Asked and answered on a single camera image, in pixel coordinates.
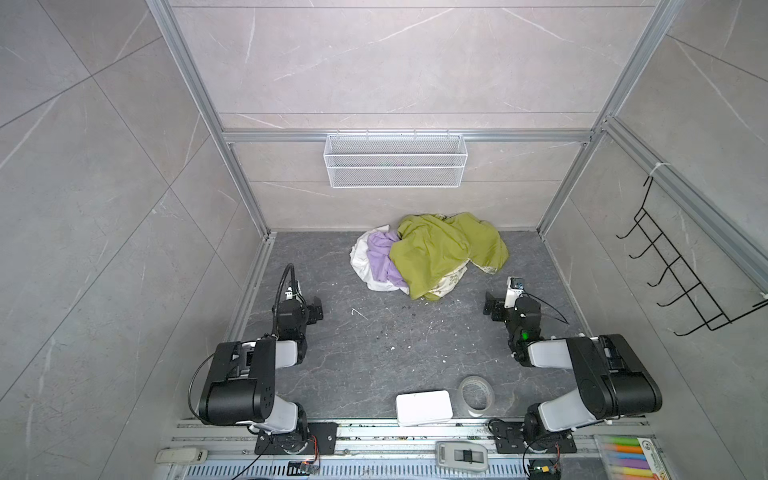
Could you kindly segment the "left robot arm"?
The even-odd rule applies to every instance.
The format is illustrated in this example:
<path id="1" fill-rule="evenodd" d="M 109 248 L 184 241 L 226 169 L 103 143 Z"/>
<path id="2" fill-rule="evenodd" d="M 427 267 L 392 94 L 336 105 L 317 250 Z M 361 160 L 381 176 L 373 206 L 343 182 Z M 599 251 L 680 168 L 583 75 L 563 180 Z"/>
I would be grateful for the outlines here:
<path id="1" fill-rule="evenodd" d="M 204 361 L 209 367 L 197 402 L 188 407 L 214 426 L 245 426 L 287 454 L 317 445 L 304 408 L 277 394 L 276 372 L 303 363 L 307 327 L 324 317 L 322 302 L 298 295 L 277 303 L 273 331 L 254 341 L 224 342 Z"/>

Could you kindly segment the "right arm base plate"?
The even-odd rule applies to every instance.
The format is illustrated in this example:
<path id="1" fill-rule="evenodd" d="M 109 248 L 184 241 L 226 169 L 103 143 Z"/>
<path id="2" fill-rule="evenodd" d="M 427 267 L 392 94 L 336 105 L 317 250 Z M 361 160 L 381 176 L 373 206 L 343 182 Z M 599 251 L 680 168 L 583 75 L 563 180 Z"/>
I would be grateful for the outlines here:
<path id="1" fill-rule="evenodd" d="M 547 453 L 575 454 L 577 447 L 570 432 L 534 431 L 523 421 L 492 418 L 486 427 L 500 454 Z"/>

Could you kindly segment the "purple cloth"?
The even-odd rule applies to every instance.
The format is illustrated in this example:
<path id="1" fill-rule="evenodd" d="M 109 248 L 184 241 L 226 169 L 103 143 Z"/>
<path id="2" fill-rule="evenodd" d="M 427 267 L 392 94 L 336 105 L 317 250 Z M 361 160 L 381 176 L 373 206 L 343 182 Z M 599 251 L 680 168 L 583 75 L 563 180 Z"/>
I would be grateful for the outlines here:
<path id="1" fill-rule="evenodd" d="M 375 285 L 384 290 L 409 293 L 409 287 L 390 258 L 392 247 L 400 238 L 395 232 L 373 231 L 367 239 L 367 257 Z"/>

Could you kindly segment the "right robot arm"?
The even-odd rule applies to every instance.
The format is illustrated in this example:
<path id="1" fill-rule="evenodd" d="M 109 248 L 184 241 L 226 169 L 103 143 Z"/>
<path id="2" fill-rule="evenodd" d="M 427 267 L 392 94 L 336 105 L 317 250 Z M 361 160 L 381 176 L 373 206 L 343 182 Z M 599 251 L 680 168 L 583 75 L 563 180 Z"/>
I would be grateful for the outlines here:
<path id="1" fill-rule="evenodd" d="M 486 293 L 483 314 L 504 324 L 512 357 L 521 366 L 574 375 L 573 390 L 528 407 L 521 425 L 527 447 L 545 451 L 574 429 L 661 409 L 660 388 L 623 336 L 546 339 L 540 299 L 525 292 L 513 303 Z"/>

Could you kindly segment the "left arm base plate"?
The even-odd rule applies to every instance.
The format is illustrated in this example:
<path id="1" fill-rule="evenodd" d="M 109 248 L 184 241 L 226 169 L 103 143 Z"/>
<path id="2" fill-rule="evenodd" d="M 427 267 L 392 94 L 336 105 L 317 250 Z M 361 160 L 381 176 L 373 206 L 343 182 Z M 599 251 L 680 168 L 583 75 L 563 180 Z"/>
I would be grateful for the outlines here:
<path id="1" fill-rule="evenodd" d="M 268 435 L 259 431 L 255 454 L 264 455 L 332 455 L 335 451 L 339 424 L 309 422 L 305 427 L 287 434 Z"/>

